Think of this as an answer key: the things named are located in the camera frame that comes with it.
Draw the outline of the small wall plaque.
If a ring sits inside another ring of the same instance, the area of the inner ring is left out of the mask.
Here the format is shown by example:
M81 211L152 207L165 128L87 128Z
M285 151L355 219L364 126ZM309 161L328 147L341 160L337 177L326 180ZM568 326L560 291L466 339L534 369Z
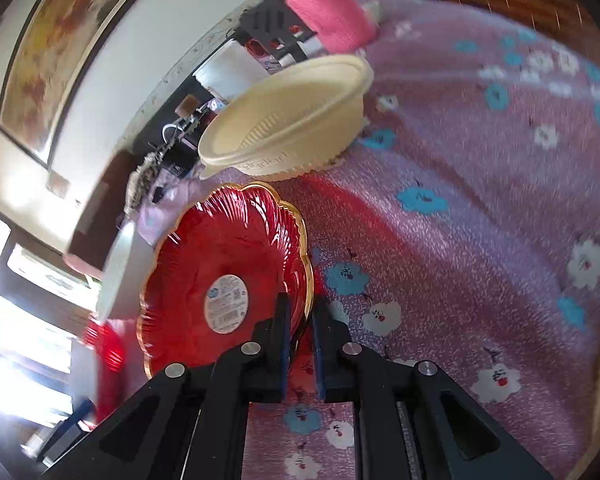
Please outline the small wall plaque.
M57 172L50 170L47 173L46 188L55 196L65 198L70 188L70 182Z

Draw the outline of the purple floral tablecloth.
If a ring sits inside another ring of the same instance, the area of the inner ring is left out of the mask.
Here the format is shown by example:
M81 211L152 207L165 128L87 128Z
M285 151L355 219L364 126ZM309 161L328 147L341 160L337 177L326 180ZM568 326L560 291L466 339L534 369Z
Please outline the purple floral tablecloth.
M362 136L277 191L355 336L435 360L576 478L600 376L600 68L471 6L381 6Z

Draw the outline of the pink sleeved thermos bottle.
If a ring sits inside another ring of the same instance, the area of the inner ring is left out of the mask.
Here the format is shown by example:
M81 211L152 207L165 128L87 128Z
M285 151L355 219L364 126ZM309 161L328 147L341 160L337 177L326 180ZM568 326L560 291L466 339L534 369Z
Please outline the pink sleeved thermos bottle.
M286 0L327 52L350 53L376 37L377 25L358 0Z

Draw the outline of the black leather sofa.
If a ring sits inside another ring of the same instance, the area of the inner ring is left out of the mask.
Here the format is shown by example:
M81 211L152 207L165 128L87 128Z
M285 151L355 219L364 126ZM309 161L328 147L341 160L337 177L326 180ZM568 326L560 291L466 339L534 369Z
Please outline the black leather sofa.
M128 142L128 151L137 162L163 144L162 128L180 118L175 110L186 96L193 96L201 104L214 98L194 76L194 71L235 35L239 39L249 38L239 26L209 32L161 79L130 125L133 137Z

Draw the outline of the framed horse painting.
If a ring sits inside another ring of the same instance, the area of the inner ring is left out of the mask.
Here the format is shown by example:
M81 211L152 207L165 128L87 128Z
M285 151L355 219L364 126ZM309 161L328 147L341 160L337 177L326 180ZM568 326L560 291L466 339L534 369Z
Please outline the framed horse painting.
M41 166L84 73L136 0L36 0L7 65L0 131Z

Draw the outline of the dark jar with cork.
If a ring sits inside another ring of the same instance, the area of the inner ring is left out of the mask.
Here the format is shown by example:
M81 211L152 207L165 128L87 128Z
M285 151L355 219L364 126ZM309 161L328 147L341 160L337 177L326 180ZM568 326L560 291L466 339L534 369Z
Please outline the dark jar with cork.
M178 115L176 125L183 130L206 128L215 118L215 111L209 102L201 103L192 94L188 94L175 109Z

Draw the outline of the red scalloped plate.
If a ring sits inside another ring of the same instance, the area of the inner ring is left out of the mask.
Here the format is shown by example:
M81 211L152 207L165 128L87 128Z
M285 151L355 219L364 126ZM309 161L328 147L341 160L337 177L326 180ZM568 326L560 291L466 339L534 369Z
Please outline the red scalloped plate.
M121 336L106 320L91 316L82 336L82 344L95 353L95 422L98 424L122 403L124 393L125 350Z
M158 243L136 329L146 375L215 361L272 318L278 294L289 300L295 334L314 299L300 211L263 182L219 186Z

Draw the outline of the black phone stand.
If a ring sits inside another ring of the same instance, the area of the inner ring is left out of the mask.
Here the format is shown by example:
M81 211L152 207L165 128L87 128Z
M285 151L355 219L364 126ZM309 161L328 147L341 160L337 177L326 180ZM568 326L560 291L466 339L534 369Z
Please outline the black phone stand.
M294 62L306 60L308 56L300 44L315 35L285 0L262 0L245 10L239 18L239 28L277 61L288 54Z

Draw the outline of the white foam bowl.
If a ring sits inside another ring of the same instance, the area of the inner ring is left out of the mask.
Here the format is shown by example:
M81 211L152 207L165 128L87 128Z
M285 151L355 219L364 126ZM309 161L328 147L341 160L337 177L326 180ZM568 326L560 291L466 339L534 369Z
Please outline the white foam bowl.
M105 262L95 310L98 322L137 318L140 292L153 263L154 248L140 235L135 222L126 222Z

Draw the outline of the wooden glass door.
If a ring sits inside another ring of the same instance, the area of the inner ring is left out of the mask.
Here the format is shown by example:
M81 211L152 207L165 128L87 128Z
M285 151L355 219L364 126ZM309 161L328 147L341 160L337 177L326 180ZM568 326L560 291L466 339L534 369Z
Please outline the wooden glass door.
M0 451L32 458L94 406L96 366L80 337L101 289L0 212Z

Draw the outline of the large beige plastic bowl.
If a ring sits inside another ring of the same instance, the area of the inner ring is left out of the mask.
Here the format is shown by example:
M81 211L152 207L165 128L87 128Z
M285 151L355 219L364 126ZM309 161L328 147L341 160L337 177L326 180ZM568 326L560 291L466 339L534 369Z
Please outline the large beige plastic bowl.
M365 58L338 54L258 82L204 130L199 177L234 168L279 181L326 167L363 131L364 96L373 80Z

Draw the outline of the black round jar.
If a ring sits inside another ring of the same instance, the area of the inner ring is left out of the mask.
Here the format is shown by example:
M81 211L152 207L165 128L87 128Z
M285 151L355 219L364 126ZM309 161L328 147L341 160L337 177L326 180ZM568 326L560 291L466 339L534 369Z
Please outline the black round jar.
M157 148L157 159L165 162L168 159L195 159L196 148L186 139L194 130L194 125L185 119L170 122L162 127L162 144Z

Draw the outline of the white plastic jar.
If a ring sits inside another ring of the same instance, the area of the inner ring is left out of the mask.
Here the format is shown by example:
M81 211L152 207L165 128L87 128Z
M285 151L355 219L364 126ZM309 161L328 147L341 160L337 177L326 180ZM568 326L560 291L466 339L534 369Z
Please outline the white plastic jar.
M230 39L193 76L212 96L229 103L268 78L268 72L239 42Z

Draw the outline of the leopard print cloth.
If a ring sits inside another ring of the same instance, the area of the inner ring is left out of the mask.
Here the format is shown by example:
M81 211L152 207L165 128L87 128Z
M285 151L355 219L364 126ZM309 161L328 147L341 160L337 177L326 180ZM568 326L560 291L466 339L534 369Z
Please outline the leopard print cloth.
M160 171L162 156L149 153L144 161L130 174L125 190L124 214L131 217L142 206L144 197L154 184Z

